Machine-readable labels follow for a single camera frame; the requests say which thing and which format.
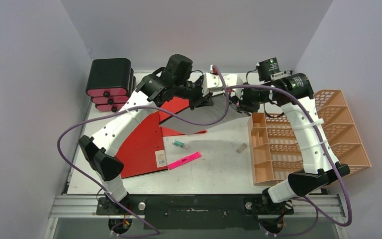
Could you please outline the black clipboard with paper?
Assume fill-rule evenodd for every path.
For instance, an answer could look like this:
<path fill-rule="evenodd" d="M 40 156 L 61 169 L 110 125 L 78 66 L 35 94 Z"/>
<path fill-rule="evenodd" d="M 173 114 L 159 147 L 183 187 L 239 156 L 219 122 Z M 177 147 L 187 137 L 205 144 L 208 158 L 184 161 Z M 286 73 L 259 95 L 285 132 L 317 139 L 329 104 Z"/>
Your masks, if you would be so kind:
<path fill-rule="evenodd" d="M 211 107 L 201 107 L 191 110 L 188 106 L 184 110 L 180 110 L 180 112 L 177 115 L 179 115 L 183 119 L 192 121 L 194 123 L 209 123 L 216 121 L 224 114 L 226 97 L 224 94 L 220 94 L 213 96 L 211 99 L 214 103 L 214 105 Z M 179 131 L 185 135 L 191 135 L 204 132 L 209 128 L 235 119 L 249 117 L 250 115 L 251 114 L 249 113 L 240 113 L 234 109 L 233 105 L 230 105 L 225 118 L 212 125 L 195 125 L 193 123 L 190 124 L 170 115 L 167 119 L 163 120 L 162 123 L 159 123 L 159 126 Z"/>

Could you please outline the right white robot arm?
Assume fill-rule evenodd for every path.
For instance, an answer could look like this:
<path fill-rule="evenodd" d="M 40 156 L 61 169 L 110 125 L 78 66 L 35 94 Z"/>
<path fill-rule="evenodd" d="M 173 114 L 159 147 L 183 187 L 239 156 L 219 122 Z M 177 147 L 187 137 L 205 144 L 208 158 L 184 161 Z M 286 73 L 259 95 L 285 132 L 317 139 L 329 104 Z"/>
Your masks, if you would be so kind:
<path fill-rule="evenodd" d="M 275 57 L 257 63 L 255 71 L 261 84 L 246 82 L 239 86 L 242 97 L 238 109 L 253 113 L 262 103 L 276 102 L 290 123 L 303 162 L 302 170 L 262 192 L 262 209 L 272 214 L 284 202 L 306 196 L 335 181 L 343 186 L 342 178 L 350 173 L 350 168 L 339 162 L 326 139 L 308 77 L 303 73 L 281 71 Z"/>

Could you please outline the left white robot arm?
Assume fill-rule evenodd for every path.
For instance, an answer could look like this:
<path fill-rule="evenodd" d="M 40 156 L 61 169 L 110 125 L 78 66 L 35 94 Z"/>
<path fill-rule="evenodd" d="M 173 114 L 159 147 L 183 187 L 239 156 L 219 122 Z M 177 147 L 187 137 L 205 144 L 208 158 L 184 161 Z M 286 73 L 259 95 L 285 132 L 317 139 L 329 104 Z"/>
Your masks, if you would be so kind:
<path fill-rule="evenodd" d="M 124 164 L 116 158 L 119 148 L 129 135 L 173 97 L 200 103 L 203 99 L 201 84 L 189 80 L 192 60 L 181 54 L 172 55 L 165 67 L 145 76 L 137 84 L 127 103 L 104 127 L 91 136 L 79 139 L 81 151 L 90 167 L 97 173 L 104 187 L 109 208 L 120 215 L 128 209 L 128 192 L 123 185 L 121 173 Z"/>

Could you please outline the thin red folder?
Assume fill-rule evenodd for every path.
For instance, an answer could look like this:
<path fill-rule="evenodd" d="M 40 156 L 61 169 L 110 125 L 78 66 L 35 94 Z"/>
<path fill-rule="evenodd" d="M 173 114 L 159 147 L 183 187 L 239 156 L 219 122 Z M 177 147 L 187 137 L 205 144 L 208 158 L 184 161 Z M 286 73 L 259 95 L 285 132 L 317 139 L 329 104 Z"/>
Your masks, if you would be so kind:
<path fill-rule="evenodd" d="M 165 102 L 161 106 L 161 108 L 168 110 L 170 112 L 173 112 L 175 114 L 178 114 L 180 112 L 180 110 L 184 110 L 188 106 L 189 106 L 188 100 L 174 97 L 172 100 Z M 159 123 L 162 123 L 163 120 L 166 120 L 170 116 L 169 114 L 162 112 L 162 111 L 158 111 L 157 114 L 158 114 L 159 120 L 160 120 Z M 170 129 L 170 128 L 160 126 L 160 129 L 162 132 L 162 137 L 184 135 L 183 133 L 181 133 L 179 131 L 175 131 L 175 130 Z"/>

